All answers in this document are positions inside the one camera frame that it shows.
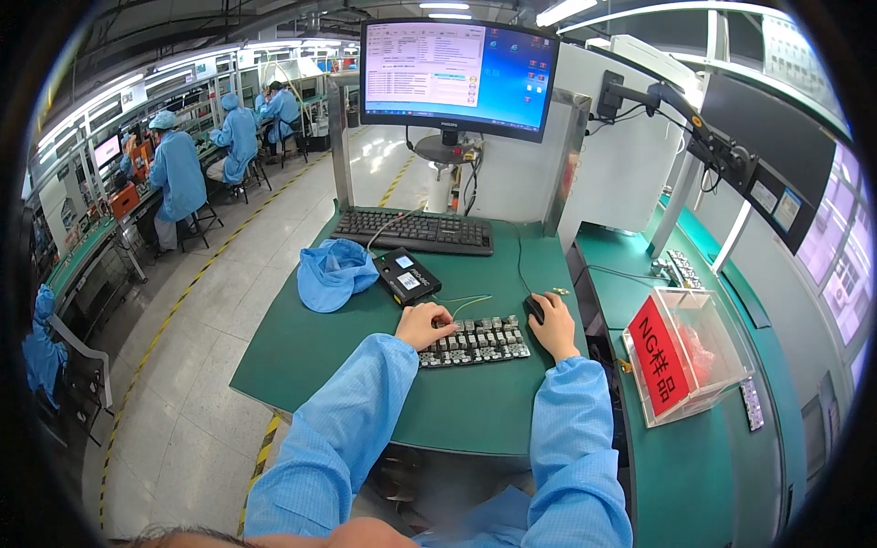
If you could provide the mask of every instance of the clear plastic bin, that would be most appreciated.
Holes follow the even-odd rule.
[[[715,291],[652,289],[622,334],[646,427],[710,409],[731,392],[728,387],[754,373],[741,328]],[[671,381],[673,388],[667,391]]]

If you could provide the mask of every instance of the green workbench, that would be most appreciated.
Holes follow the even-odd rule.
[[[582,224],[576,245],[585,263],[649,274],[652,259],[646,250],[648,240],[663,212],[659,206],[646,230],[633,236]],[[637,545],[767,545],[785,525],[789,511],[801,504],[806,491],[803,430],[795,389],[773,329],[755,329],[727,280],[715,276],[703,258],[718,251],[715,240],[690,212],[681,217],[680,224],[686,231],[677,225],[667,249],[683,252],[704,287],[716,291],[732,315],[733,310],[739,312],[740,327],[749,333],[760,358],[753,379],[765,424],[754,432],[749,430],[742,397],[735,389],[713,409],[647,429],[633,376],[620,374]],[[694,233],[706,248],[695,246],[687,233]],[[613,357],[628,359],[622,330],[651,286],[666,283],[633,280],[598,269],[586,272],[582,278],[590,281],[595,292]],[[748,286],[738,290],[751,291]]]
[[[105,217],[82,236],[82,240],[68,253],[64,260],[60,261],[52,269],[46,280],[46,285],[55,294],[57,303],[62,301],[62,296],[67,292],[71,280],[82,271],[83,262],[91,257],[92,253],[116,230],[116,219]]]
[[[338,214],[314,240],[332,231]],[[542,238],[539,223],[518,224],[524,279],[533,291],[571,288],[557,238]],[[457,319],[516,314],[525,323],[527,295],[517,276],[518,241],[512,225],[493,222],[492,257],[413,253],[442,282],[439,298],[490,293],[492,299],[467,306]],[[371,333],[393,333],[402,310],[379,283],[354,295],[340,310],[318,314],[298,298],[296,273],[271,304],[238,365],[230,386],[267,406],[295,411],[332,376],[360,341]],[[564,298],[579,328],[575,295]],[[453,312],[454,303],[449,303]],[[525,455],[529,449],[533,396],[553,360],[525,327],[532,356],[468,367],[422,370],[405,401],[392,440],[451,452]]]

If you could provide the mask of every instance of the black mouse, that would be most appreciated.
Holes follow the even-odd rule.
[[[533,295],[527,295],[527,298],[524,299],[524,312],[526,312],[527,317],[530,317],[530,314],[535,316],[539,325],[545,323],[545,312],[542,310],[542,305],[533,298]]]

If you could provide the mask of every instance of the second monitor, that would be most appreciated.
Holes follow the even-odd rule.
[[[541,143],[557,36],[496,23],[362,24],[363,124],[417,125]]]

